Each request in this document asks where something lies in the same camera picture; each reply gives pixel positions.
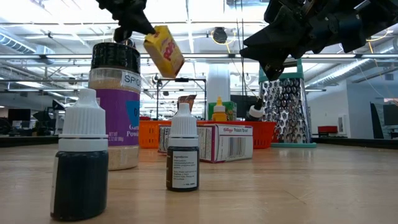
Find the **metal frame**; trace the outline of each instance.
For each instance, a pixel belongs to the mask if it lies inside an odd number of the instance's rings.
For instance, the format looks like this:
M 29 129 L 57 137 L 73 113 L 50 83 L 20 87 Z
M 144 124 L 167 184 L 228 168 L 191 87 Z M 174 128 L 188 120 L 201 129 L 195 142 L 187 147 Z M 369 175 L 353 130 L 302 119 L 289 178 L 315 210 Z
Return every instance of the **metal frame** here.
M 159 82 L 160 81 L 166 81 L 162 87 L 159 89 Z M 189 82 L 193 81 L 195 82 L 201 89 L 202 91 L 205 92 L 205 118 L 207 115 L 207 82 L 205 78 L 175 78 L 175 79 L 169 79 L 169 78 L 160 78 L 156 82 L 156 119 L 159 119 L 159 92 L 165 87 L 170 81 L 174 82 Z M 205 88 L 203 89 L 197 81 L 203 81 L 205 83 Z

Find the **table surface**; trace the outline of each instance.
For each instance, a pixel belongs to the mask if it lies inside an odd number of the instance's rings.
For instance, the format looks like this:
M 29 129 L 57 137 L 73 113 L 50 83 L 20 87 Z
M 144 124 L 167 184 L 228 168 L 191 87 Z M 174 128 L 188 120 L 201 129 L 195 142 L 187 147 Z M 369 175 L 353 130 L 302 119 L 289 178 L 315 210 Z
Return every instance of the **table surface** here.
M 57 145 L 0 149 L 0 223 L 50 218 Z M 397 223 L 398 151 L 318 145 L 259 149 L 252 160 L 200 164 L 200 189 L 169 192 L 165 156 L 109 173 L 108 206 L 83 223 Z

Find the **ceiling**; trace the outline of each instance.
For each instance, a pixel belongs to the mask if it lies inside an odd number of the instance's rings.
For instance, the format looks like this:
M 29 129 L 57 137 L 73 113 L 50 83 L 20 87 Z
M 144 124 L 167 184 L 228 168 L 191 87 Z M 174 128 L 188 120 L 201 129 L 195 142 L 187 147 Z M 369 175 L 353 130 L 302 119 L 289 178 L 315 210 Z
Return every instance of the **ceiling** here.
M 173 0 L 171 4 L 169 0 L 150 0 L 147 2 L 145 14 L 153 25 L 168 25 L 183 53 L 227 54 L 228 51 L 238 53 L 240 47 L 243 46 L 243 39 L 267 25 L 263 21 L 267 1 L 245 1 L 250 2 L 250 4 L 245 3 L 243 11 L 240 10 L 240 7 L 236 10 L 232 2 L 230 0 Z M 98 8 L 98 3 L 95 0 L 12 0 L 3 1 L 0 7 L 0 34 L 6 34 L 32 49 L 46 46 L 52 50 L 50 52 L 53 54 L 91 54 L 92 47 L 95 44 L 112 41 L 113 31 L 117 26 L 117 22 L 112 20 L 111 14 Z M 216 44 L 211 38 L 211 32 L 215 27 L 225 28 L 228 42 L 231 42 L 228 47 Z M 393 37 L 395 32 L 395 29 L 391 29 L 386 38 L 373 42 L 374 46 Z M 378 38 L 384 33 L 381 32 L 374 38 Z M 143 38 L 143 35 L 137 33 L 132 36 L 138 51 L 142 54 L 146 53 L 142 46 Z M 366 45 L 358 49 L 357 52 L 367 52 L 368 50 L 369 47 Z M 322 53 L 341 54 L 342 50 L 339 45 L 334 45 L 325 48 Z M 20 52 L 0 45 L 0 54 L 20 54 Z M 69 60 L 65 58 L 56 60 L 53 65 L 37 63 L 33 60 L 7 60 L 7 63 L 25 71 L 23 73 L 23 71 L 14 69 L 14 71 L 18 71 L 15 75 L 19 78 L 44 78 L 46 74 L 47 77 L 51 74 L 50 78 L 54 79 L 71 77 L 87 79 L 90 71 L 90 60 Z M 181 69 L 179 76 L 205 78 L 209 71 L 209 63 L 229 64 L 231 89 L 234 94 L 239 94 L 239 89 L 242 87 L 242 64 L 240 60 L 234 62 L 230 60 L 219 62 L 212 59 L 189 60 Z M 303 63 L 305 78 L 306 80 L 312 79 L 314 71 L 324 71 L 325 68 L 335 65 L 336 63 L 333 60 L 325 61 L 325 63 L 308 63 L 306 61 Z M 142 76 L 145 78 L 143 88 L 153 89 L 152 79 L 159 72 L 158 69 L 151 60 L 142 60 L 141 67 Z M 258 90 L 259 88 L 258 70 L 258 63 L 253 61 L 244 63 L 244 71 L 247 73 L 247 80 L 250 81 L 248 86 L 250 89 Z M 10 78 L 5 74 L 6 71 L 3 72 L 2 77 Z M 54 88 L 68 89 L 87 87 L 86 83 L 78 83 L 77 85 L 53 83 L 52 85 Z M 13 83 L 11 87 L 31 88 L 31 86 L 17 83 Z M 170 83 L 164 88 L 198 90 L 170 91 L 169 96 L 161 96 L 161 98 L 170 99 L 169 101 L 189 94 L 197 94 L 197 99 L 204 99 L 203 92 L 195 83 L 183 85 L 181 83 Z M 63 96 L 74 96 L 74 94 L 65 93 L 62 96 L 53 96 L 63 98 Z M 143 108 L 145 109 L 143 111 L 148 112 L 153 106 L 155 107 L 153 98 L 154 92 L 149 91 L 142 94 Z M 201 111 L 203 111 L 203 107 L 199 104 L 196 109 L 197 114 L 201 114 Z

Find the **cardboard box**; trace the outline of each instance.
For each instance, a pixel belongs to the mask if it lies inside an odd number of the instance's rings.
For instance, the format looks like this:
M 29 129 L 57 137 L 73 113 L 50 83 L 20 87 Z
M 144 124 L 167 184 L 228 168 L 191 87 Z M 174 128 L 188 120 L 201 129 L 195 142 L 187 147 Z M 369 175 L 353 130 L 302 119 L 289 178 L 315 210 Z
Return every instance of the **cardboard box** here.
M 252 158 L 251 126 L 203 124 L 197 128 L 201 161 L 218 163 Z M 159 152 L 167 152 L 169 132 L 170 126 L 160 127 Z
M 145 36 L 144 48 L 163 77 L 175 78 L 184 64 L 184 57 L 167 26 L 154 29 L 156 34 Z
M 209 103 L 209 120 L 211 120 L 211 116 L 213 115 L 213 110 L 214 106 L 216 106 L 217 103 Z M 226 119 L 227 121 L 236 121 L 236 113 L 238 110 L 238 107 L 236 106 L 235 102 L 228 101 L 228 102 L 223 102 L 223 106 L 225 106 L 225 113 L 226 113 Z

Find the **orange crate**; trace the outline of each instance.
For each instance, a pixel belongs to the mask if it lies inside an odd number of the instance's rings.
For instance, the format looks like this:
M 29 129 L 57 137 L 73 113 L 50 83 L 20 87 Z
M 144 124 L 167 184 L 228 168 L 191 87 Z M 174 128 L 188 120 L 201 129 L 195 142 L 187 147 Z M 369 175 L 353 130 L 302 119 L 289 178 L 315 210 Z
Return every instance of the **orange crate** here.
M 159 147 L 159 125 L 171 125 L 171 121 L 140 121 L 139 145 L 144 149 L 157 149 Z M 271 146 L 272 135 L 276 122 L 250 122 L 250 121 L 198 121 L 198 124 L 230 124 L 253 127 L 253 148 L 267 149 Z

